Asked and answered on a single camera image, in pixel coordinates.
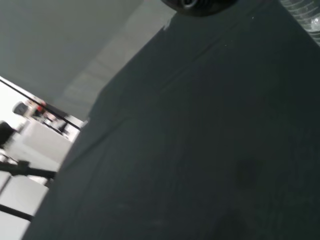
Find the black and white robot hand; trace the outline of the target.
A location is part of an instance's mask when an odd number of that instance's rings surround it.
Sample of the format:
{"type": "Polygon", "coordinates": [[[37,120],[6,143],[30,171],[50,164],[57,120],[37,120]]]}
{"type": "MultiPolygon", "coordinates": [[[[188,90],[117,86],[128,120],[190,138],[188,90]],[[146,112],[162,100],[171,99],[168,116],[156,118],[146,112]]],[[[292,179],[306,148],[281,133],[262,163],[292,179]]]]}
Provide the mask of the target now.
{"type": "Polygon", "coordinates": [[[207,17],[225,11],[237,0],[162,0],[178,14],[190,17],[207,17]]]}

